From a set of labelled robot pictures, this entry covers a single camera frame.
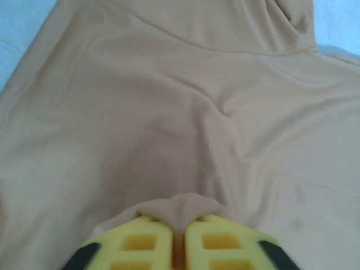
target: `wrinkle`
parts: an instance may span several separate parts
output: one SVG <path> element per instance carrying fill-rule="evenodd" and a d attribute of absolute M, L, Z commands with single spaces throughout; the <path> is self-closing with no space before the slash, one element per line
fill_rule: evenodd
<path fill-rule="evenodd" d="M 321 102 L 304 106 L 299 110 L 294 110 L 291 114 L 274 123 L 269 129 L 260 134 L 244 156 L 248 159 L 263 156 L 266 152 L 273 150 L 275 145 L 279 143 L 284 144 L 288 141 L 290 135 L 293 138 L 296 133 L 304 132 L 305 129 L 310 127 L 316 127 L 334 111 L 339 111 L 336 110 L 336 107 L 344 103 L 351 104 L 359 110 L 360 97 L 325 99 Z M 299 123 L 306 123 L 307 128 Z"/>
<path fill-rule="evenodd" d="M 276 16 L 277 12 L 271 12 L 271 10 L 274 10 L 272 7 L 274 5 L 274 1 L 275 0 L 265 0 L 265 5 L 266 5 L 266 9 L 267 9 L 267 13 L 264 16 L 265 18 L 265 22 L 262 23 L 263 27 L 261 28 L 260 26 L 258 27 L 259 29 L 262 29 L 262 34 L 261 36 L 266 37 L 266 40 L 269 44 L 269 47 L 271 47 L 271 49 L 273 51 L 276 51 L 276 49 L 278 47 L 282 47 L 283 44 L 279 44 L 278 40 L 280 39 L 281 41 L 284 41 L 286 39 L 284 38 L 279 38 L 279 36 L 282 36 L 282 32 L 277 31 L 277 28 L 275 27 L 274 21 L 276 21 L 278 18 L 271 18 L 271 15 Z M 284 29 L 286 29 L 286 25 L 282 24 L 281 25 Z"/>
<path fill-rule="evenodd" d="M 196 140 L 196 159 L 199 163 L 199 169 L 197 170 L 196 190 L 201 191 L 201 194 L 208 194 L 206 190 L 209 189 L 209 180 L 212 179 L 211 187 L 213 190 L 217 190 L 219 194 L 225 194 L 224 192 L 224 184 L 221 181 L 216 181 L 216 179 L 222 179 L 227 182 L 225 175 L 222 170 L 220 170 L 220 166 L 216 162 L 217 156 L 214 155 L 212 148 L 214 147 L 214 132 L 208 130 L 206 115 L 204 111 L 200 107 L 193 109 L 193 124 L 197 130 Z M 216 198 L 224 202 L 224 197 Z"/>
<path fill-rule="evenodd" d="M 285 70 L 274 64 L 266 64 L 269 71 L 272 71 L 274 75 L 280 76 L 282 79 L 291 82 L 294 85 L 305 86 L 308 89 L 321 89 L 322 91 L 328 88 L 337 88 L 344 83 L 343 77 L 336 78 L 319 78 L 313 76 L 313 74 L 306 76 L 304 73 L 293 74 L 290 69 Z"/>
<path fill-rule="evenodd" d="M 192 83 L 191 81 L 185 79 L 185 78 L 181 78 L 180 76 L 176 76 L 173 74 L 166 74 L 164 73 L 165 77 L 176 82 L 179 83 L 183 86 L 186 86 L 187 89 L 189 89 L 191 92 L 193 92 L 194 94 L 196 94 L 197 96 L 202 97 L 202 100 L 206 101 L 207 104 L 210 105 L 210 107 L 212 109 L 215 109 L 215 111 L 219 114 L 219 115 L 223 115 L 225 116 L 225 114 L 223 112 L 221 112 L 220 109 L 217 108 L 216 104 L 214 103 L 214 101 L 210 98 L 210 96 L 207 94 L 206 90 L 203 89 L 202 87 Z"/>
<path fill-rule="evenodd" d="M 283 15 L 290 22 L 292 27 L 300 33 L 306 33 L 308 31 L 308 25 L 306 24 L 306 13 L 304 11 L 305 8 L 303 1 L 293 1 L 289 4 L 289 6 L 288 2 L 288 0 L 275 0 L 275 4 L 282 11 Z"/>
<path fill-rule="evenodd" d="M 276 186 L 271 181 L 264 181 L 260 185 L 256 194 L 259 194 L 260 200 L 256 205 L 252 206 L 252 211 L 249 213 L 247 226 L 250 228 L 257 228 L 259 224 L 264 224 L 264 219 L 266 216 L 274 216 L 275 206 L 277 204 L 277 197 L 273 194 L 274 186 Z"/>
<path fill-rule="evenodd" d="M 323 184 L 323 183 L 316 183 L 307 179 L 300 179 L 298 177 L 294 177 L 293 175 L 289 175 L 287 173 L 284 173 L 280 170 L 275 170 L 275 169 L 268 169 L 269 172 L 272 172 L 273 174 L 279 174 L 281 176 L 285 176 L 286 179 L 291 179 L 294 182 L 301 182 L 301 183 L 306 183 L 308 185 L 311 186 L 315 186 L 315 187 L 320 187 L 320 188 L 324 188 L 326 190 L 329 190 L 335 194 L 341 194 L 341 195 L 345 195 L 346 197 L 350 196 L 351 198 L 359 201 L 360 203 L 360 195 L 358 193 L 351 193 L 345 190 L 340 190 L 339 188 L 333 187 L 329 184 Z M 277 178 L 278 181 L 285 181 L 283 178 Z"/>
<path fill-rule="evenodd" d="M 253 13 L 251 12 L 252 8 L 255 10 L 261 10 L 261 8 L 258 8 L 258 6 L 263 4 L 263 1 L 245 1 L 243 2 L 243 6 L 237 6 L 237 8 L 244 8 L 245 10 L 247 10 L 246 12 L 244 12 L 244 16 L 246 16 L 246 21 L 250 22 L 249 24 L 253 26 L 253 29 L 256 29 L 255 31 L 253 31 L 253 34 L 256 37 L 256 41 L 258 41 L 262 46 L 265 47 L 267 41 L 264 39 L 264 34 L 266 35 L 267 33 L 264 33 L 266 31 L 264 31 L 262 27 L 259 27 L 261 26 L 261 23 L 256 20 L 256 18 L 253 16 Z"/>

